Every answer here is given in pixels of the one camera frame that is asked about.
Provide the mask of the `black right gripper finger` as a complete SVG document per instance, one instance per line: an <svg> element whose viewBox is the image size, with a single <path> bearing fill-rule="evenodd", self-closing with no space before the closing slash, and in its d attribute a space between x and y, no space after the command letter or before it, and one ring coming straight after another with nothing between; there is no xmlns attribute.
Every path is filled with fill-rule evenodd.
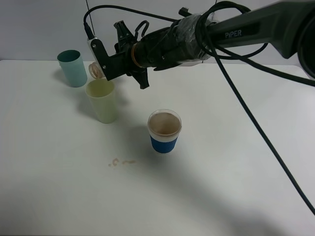
<svg viewBox="0 0 315 236"><path fill-rule="evenodd" d="M146 68L137 68L131 72L131 75L138 82L141 89L146 89L150 86Z"/></svg>
<svg viewBox="0 0 315 236"><path fill-rule="evenodd" d="M114 24L114 27L117 31L118 37L118 47L122 47L125 44L133 43L135 41L134 35L127 28L124 21L119 21Z"/></svg>

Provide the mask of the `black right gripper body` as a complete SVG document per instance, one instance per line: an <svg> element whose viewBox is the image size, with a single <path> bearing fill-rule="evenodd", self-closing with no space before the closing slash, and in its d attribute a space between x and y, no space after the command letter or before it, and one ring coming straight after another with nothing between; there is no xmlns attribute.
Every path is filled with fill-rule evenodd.
<svg viewBox="0 0 315 236"><path fill-rule="evenodd" d="M116 79L122 75L132 76L133 62L130 56L130 44L119 46L114 45L115 54L109 57L110 65L108 66L109 79Z"/></svg>

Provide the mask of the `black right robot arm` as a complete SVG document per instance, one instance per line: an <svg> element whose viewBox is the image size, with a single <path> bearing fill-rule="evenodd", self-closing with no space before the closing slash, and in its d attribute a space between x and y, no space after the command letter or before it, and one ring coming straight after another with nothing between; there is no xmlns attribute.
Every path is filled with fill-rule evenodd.
<svg viewBox="0 0 315 236"><path fill-rule="evenodd" d="M166 70L188 61L207 60L220 50L223 59L238 59L271 73L271 69L252 61L251 55L229 50L253 44L271 44L285 59L297 54L304 71L314 76L314 1L282 0L254 11L222 1L201 15L187 15L140 40L131 35L121 37L111 64L104 65L103 71L107 79L128 74L145 89L147 68Z"/></svg>

